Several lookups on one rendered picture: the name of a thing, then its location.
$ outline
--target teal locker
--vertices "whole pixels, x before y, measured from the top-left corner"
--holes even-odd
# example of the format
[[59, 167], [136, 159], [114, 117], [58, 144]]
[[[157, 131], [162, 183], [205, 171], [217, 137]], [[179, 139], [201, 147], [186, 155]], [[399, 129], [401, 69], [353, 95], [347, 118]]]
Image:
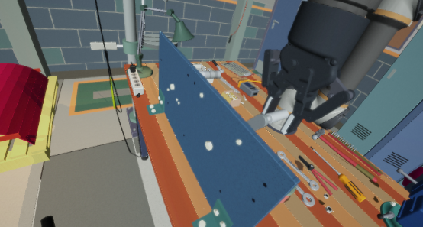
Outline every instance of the teal locker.
[[366, 154], [421, 100], [423, 32], [419, 31], [338, 134]]

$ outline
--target pliers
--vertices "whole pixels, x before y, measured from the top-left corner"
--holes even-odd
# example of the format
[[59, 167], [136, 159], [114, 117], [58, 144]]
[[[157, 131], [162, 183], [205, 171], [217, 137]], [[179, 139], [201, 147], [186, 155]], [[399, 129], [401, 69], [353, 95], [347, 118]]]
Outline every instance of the pliers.
[[309, 164], [304, 158], [302, 158], [301, 156], [299, 156], [299, 160], [302, 161], [302, 163], [307, 167], [307, 169], [309, 169], [313, 175], [315, 175], [316, 179], [318, 180], [318, 182], [321, 184], [321, 186], [329, 193], [329, 196], [332, 195], [332, 192], [328, 189], [328, 187], [323, 183], [323, 181], [321, 181], [321, 179], [319, 177], [321, 177], [323, 180], [325, 180], [330, 186], [332, 186], [332, 188], [334, 188], [335, 190], [337, 190], [337, 187], [332, 184], [328, 179], [326, 179], [326, 177], [324, 177], [322, 174], [320, 174], [316, 169], [315, 166], [313, 166], [312, 164]]

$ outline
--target wooden workbench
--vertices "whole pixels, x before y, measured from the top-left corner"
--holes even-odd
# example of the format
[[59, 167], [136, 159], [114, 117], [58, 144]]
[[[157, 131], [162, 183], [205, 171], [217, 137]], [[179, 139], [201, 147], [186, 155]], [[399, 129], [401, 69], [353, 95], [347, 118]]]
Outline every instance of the wooden workbench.
[[[212, 62], [203, 62], [202, 64], [217, 70]], [[159, 102], [159, 67], [158, 64], [149, 64], [148, 66], [153, 70], [153, 75], [142, 79], [145, 94], [140, 98], [133, 96], [137, 117], [172, 225], [174, 227], [192, 226], [193, 221], [210, 213], [212, 209], [189, 167], [172, 127], [167, 121], [166, 114], [149, 115], [147, 111], [147, 105]], [[225, 71], [222, 77], [232, 86], [237, 86], [235, 82], [235, 80], [239, 80], [237, 75], [230, 70], [226, 70], [223, 66], [221, 67]], [[255, 74], [248, 78], [260, 80], [260, 77]], [[219, 79], [215, 79], [211, 85], [219, 93], [230, 90]], [[261, 84], [253, 83], [253, 85], [259, 89], [259, 94], [254, 97], [245, 95], [247, 100], [243, 100], [244, 104], [234, 108], [244, 120], [258, 115], [266, 100], [266, 90]], [[257, 130], [257, 134], [275, 153], [277, 151], [285, 152], [288, 159], [311, 180], [317, 181], [314, 175], [303, 167], [298, 159], [299, 155], [303, 156], [309, 163], [314, 164], [318, 172], [338, 187], [338, 190], [335, 191], [327, 185], [333, 195], [325, 199], [324, 194], [326, 192], [322, 186], [318, 191], [312, 191], [309, 189], [308, 183], [299, 176], [299, 186], [305, 192], [313, 195], [316, 204], [313, 207], [305, 206], [299, 193], [295, 192], [288, 201], [280, 203], [274, 208], [257, 226], [384, 226], [383, 220], [377, 218], [382, 203], [385, 201], [402, 203], [403, 200], [408, 199], [408, 191], [385, 174], [377, 176], [377, 183], [370, 182], [366, 176], [336, 154], [321, 139], [312, 140], [311, 136], [318, 129], [320, 128], [313, 123], [303, 122], [294, 135], [281, 135], [268, 127]], [[324, 135], [324, 137], [348, 157], [365, 167], [362, 160], [351, 155], [332, 136]], [[337, 174], [312, 151], [310, 146], [333, 167], [353, 181], [364, 193], [366, 200], [361, 203], [357, 202], [343, 187], [337, 178]], [[330, 206], [333, 212], [327, 213], [326, 206]]]

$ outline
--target yellow pallet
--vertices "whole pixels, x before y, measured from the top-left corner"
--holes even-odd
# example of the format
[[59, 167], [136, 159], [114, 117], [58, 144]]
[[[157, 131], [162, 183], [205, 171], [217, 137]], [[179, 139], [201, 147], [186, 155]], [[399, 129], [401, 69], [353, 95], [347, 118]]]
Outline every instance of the yellow pallet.
[[50, 140], [56, 111], [57, 87], [57, 76], [48, 77], [35, 145], [29, 145], [26, 141], [15, 139], [12, 149], [9, 150], [10, 140], [0, 142], [0, 173], [50, 159]]

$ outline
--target yellow screwdriver handle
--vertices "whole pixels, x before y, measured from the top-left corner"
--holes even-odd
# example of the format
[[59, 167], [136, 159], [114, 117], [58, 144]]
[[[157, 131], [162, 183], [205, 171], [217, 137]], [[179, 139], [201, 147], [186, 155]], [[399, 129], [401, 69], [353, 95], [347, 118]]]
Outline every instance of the yellow screwdriver handle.
[[345, 188], [347, 188], [347, 190], [351, 193], [351, 195], [353, 195], [354, 198], [358, 200], [359, 203], [361, 203], [362, 201], [366, 199], [364, 194], [361, 192], [360, 189], [358, 189], [358, 187], [354, 184], [354, 182], [348, 180], [348, 178], [345, 175], [341, 174], [338, 178], [342, 182], [342, 184], [345, 186]]

